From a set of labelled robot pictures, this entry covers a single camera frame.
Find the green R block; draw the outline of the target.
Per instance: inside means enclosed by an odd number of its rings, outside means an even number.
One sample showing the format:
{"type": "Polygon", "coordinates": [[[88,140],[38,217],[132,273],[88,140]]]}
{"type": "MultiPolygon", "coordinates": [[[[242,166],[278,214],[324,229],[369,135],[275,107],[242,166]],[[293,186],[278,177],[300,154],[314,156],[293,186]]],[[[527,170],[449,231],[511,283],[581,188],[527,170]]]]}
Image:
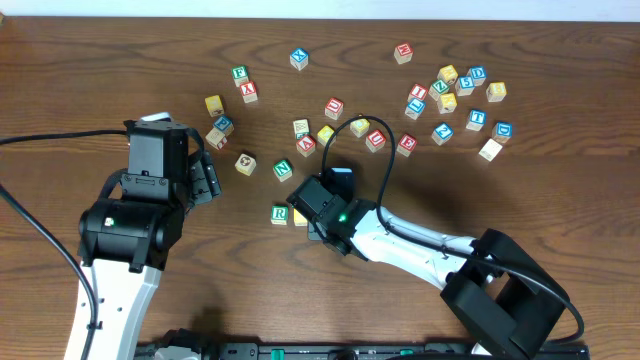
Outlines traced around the green R block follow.
{"type": "Polygon", "coordinates": [[[273,225],[284,225],[288,223],[289,211],[287,206],[274,205],[271,208],[270,221],[273,225]]]}

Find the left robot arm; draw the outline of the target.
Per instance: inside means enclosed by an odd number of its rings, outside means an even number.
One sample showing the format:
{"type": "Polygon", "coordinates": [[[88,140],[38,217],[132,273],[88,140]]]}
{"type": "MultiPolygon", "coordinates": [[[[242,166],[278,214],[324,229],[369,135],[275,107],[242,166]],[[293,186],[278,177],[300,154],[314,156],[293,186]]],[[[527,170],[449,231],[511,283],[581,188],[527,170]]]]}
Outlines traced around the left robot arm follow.
{"type": "Polygon", "coordinates": [[[167,112],[125,124],[128,165],[105,181],[79,220],[85,282],[65,356],[131,359],[148,306],[196,206],[221,188],[198,131],[167,112]]]}

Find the yellow J block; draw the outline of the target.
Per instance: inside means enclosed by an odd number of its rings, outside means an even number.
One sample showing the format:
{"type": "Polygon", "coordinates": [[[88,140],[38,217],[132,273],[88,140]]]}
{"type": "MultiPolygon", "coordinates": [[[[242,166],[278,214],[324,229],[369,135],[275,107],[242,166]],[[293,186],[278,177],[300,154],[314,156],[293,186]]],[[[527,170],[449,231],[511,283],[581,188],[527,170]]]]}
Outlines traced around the yellow J block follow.
{"type": "Polygon", "coordinates": [[[317,133],[317,140],[322,146],[327,146],[330,143],[330,139],[334,134],[334,129],[325,125],[317,133]]]}

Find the blue T block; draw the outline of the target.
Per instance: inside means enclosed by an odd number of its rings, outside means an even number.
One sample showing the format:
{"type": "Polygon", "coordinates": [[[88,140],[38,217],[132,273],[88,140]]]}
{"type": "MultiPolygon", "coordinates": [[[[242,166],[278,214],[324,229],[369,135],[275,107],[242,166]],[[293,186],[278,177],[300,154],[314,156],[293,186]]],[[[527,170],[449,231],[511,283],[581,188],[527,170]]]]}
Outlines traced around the blue T block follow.
{"type": "Polygon", "coordinates": [[[487,114],[481,110],[472,109],[467,118],[465,128],[472,131],[480,131],[486,124],[487,114]]]}

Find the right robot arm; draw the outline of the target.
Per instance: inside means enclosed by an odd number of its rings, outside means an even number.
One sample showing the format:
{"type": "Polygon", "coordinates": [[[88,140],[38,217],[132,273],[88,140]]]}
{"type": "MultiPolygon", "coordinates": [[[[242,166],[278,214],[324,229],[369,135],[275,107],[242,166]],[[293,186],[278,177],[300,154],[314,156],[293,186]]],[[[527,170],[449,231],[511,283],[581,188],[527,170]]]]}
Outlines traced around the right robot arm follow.
{"type": "Polygon", "coordinates": [[[404,270],[436,287],[475,338],[473,357],[534,358],[561,315],[564,289],[511,237],[439,233],[353,196],[353,173],[334,168],[307,178],[288,203],[311,236],[333,251],[404,270]]]}

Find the yellow O block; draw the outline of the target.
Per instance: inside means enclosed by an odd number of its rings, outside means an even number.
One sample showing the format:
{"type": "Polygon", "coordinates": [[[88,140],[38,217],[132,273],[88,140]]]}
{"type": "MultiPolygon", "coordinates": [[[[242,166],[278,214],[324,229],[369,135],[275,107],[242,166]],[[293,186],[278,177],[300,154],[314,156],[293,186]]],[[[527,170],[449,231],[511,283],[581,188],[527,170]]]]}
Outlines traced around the yellow O block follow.
{"type": "Polygon", "coordinates": [[[293,209],[293,220],[296,227],[308,225],[308,220],[297,209],[293,209]]]}

